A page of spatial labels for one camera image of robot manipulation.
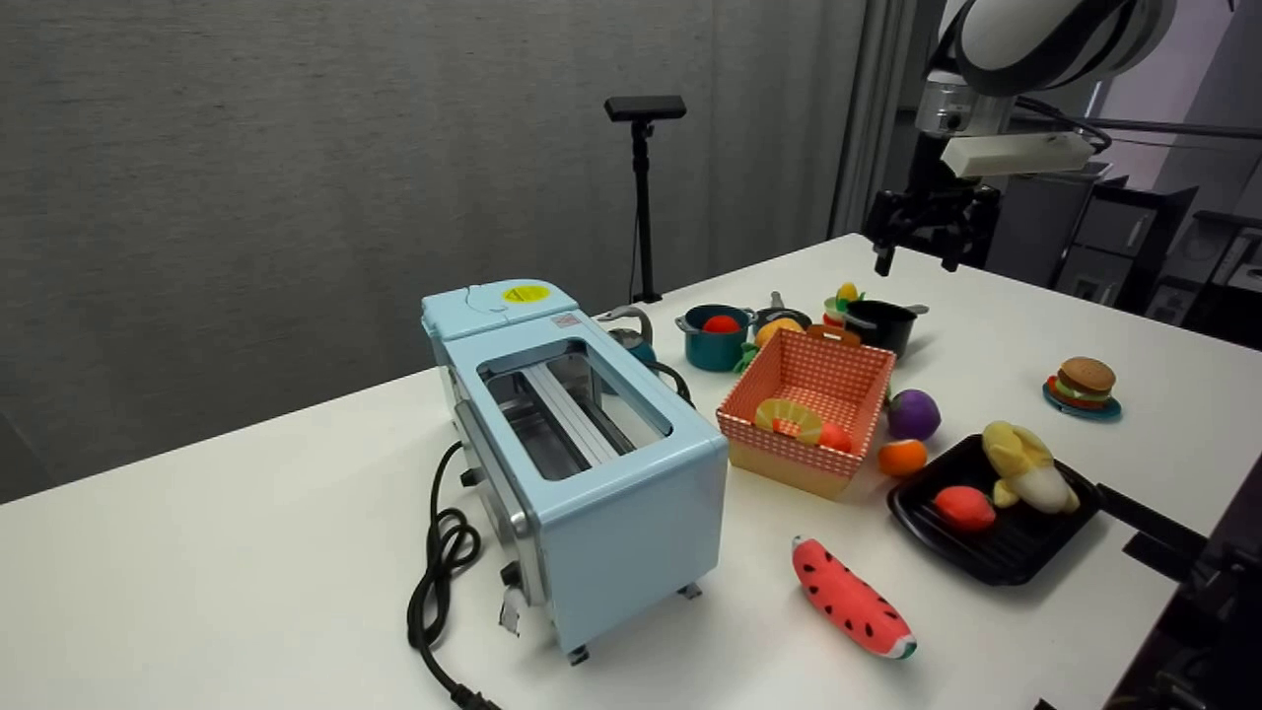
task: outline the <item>toaster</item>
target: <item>toaster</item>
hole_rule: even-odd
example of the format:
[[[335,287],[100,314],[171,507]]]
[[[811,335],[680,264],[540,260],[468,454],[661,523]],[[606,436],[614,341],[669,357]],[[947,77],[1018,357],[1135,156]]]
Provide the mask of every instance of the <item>toaster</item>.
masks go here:
[[[475,485],[505,548],[501,583],[588,641],[719,565],[727,443],[547,278],[422,299]]]

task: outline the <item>orange basket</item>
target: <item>orange basket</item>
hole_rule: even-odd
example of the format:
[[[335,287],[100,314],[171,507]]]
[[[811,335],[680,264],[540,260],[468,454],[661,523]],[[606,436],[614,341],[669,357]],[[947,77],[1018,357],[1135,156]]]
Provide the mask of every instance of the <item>orange basket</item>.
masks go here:
[[[893,369],[895,356],[885,345],[782,332],[715,408],[719,429],[728,436],[728,461],[819,497],[841,497],[868,456]],[[757,429],[755,415],[766,398],[794,398],[819,427],[844,427],[852,449],[819,449]]]

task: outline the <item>black plate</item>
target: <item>black plate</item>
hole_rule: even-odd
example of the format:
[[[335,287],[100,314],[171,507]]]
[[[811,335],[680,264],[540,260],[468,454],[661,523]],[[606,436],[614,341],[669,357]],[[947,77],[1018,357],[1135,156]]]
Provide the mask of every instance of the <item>black plate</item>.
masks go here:
[[[923,541],[931,550],[947,556],[956,569],[985,583],[1027,583],[1032,578],[1099,507],[1099,493],[1078,469],[1060,465],[1060,477],[1078,490],[1079,504],[1070,518],[1045,518],[1029,504],[998,507],[989,531],[956,531],[937,507],[933,493],[947,485],[975,485],[989,497],[998,474],[981,449],[981,432],[961,436],[956,449],[937,454],[923,474],[893,490],[889,504],[895,519]]]

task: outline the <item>toy burger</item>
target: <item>toy burger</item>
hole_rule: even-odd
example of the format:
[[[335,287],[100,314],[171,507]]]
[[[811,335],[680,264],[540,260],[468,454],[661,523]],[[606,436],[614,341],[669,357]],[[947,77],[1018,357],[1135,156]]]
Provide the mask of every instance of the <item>toy burger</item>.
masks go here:
[[[1057,376],[1049,376],[1045,394],[1054,406],[1078,408],[1078,415],[1103,415],[1111,401],[1111,365],[1099,357],[1065,357]]]

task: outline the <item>toaster cord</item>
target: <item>toaster cord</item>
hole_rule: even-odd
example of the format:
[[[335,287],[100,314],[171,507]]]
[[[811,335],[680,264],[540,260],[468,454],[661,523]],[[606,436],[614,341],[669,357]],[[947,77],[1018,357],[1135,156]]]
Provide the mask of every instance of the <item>toaster cord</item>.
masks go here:
[[[680,398],[693,406],[693,390],[686,385],[686,380],[665,364],[656,364],[656,365],[673,383]]]
[[[456,449],[461,449],[461,443],[454,443],[435,469],[431,528],[427,528],[427,574],[411,591],[411,602],[408,602],[408,641],[427,658],[431,673],[447,685],[447,695],[461,710],[498,710],[498,703],[489,703],[477,689],[468,689],[467,683],[450,677],[440,669],[440,662],[435,658],[435,646],[436,646],[436,639],[447,631],[447,614],[450,614],[450,583],[461,570],[468,570],[482,556],[482,531],[468,523],[468,518],[461,507],[436,507],[440,474]]]

